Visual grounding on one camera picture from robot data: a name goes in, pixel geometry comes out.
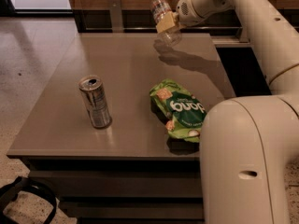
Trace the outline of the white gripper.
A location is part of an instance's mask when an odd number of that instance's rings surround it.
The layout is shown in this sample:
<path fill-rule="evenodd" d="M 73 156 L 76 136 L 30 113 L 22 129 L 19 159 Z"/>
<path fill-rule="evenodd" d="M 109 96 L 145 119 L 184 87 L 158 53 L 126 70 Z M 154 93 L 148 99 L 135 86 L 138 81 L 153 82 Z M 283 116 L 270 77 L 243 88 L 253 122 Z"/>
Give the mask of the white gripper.
<path fill-rule="evenodd" d="M 179 24 L 195 26 L 216 13 L 232 9 L 226 0 L 179 0 L 176 12 L 167 12 L 156 25 L 158 33 L 176 31 Z"/>

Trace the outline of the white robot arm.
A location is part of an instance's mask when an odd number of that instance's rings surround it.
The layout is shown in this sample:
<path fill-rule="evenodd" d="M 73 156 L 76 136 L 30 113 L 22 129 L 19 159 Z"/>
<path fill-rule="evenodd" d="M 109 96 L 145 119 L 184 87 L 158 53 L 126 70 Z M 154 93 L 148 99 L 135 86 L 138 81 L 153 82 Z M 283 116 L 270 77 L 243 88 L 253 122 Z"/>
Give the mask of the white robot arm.
<path fill-rule="evenodd" d="M 299 34 L 268 0 L 179 0 L 159 31 L 233 9 L 271 91 L 215 105 L 200 137 L 205 224 L 290 224 L 284 169 L 299 150 Z"/>

